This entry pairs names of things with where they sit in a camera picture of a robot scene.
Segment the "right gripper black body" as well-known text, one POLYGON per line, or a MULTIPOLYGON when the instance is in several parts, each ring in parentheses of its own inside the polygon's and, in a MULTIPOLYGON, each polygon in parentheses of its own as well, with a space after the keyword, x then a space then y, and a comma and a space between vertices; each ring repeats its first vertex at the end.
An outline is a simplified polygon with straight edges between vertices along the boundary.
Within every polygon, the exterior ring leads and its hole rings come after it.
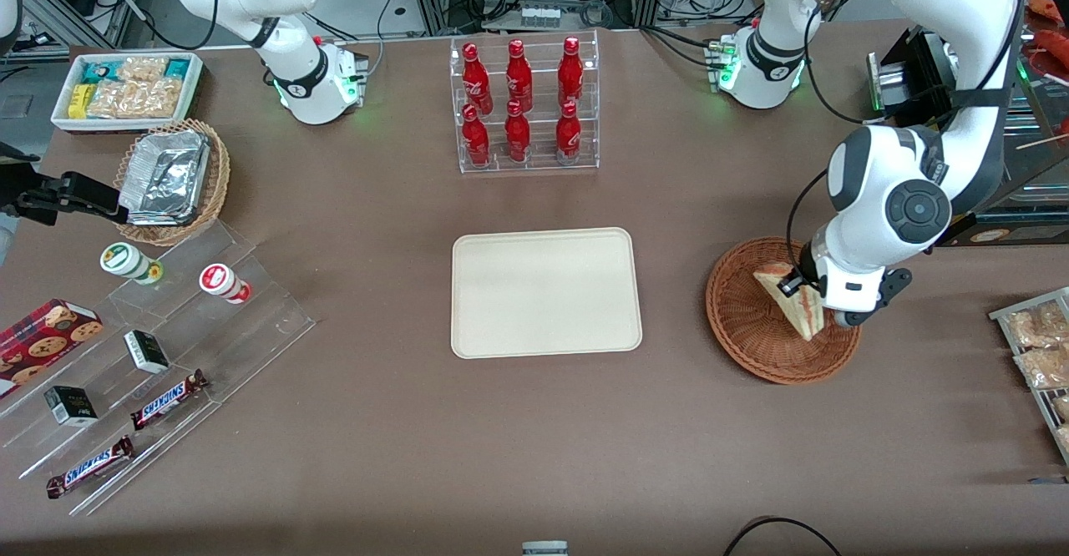
POLYGON ((1 206, 13 218, 56 225, 64 179, 38 173, 31 163, 1 165, 1 206))

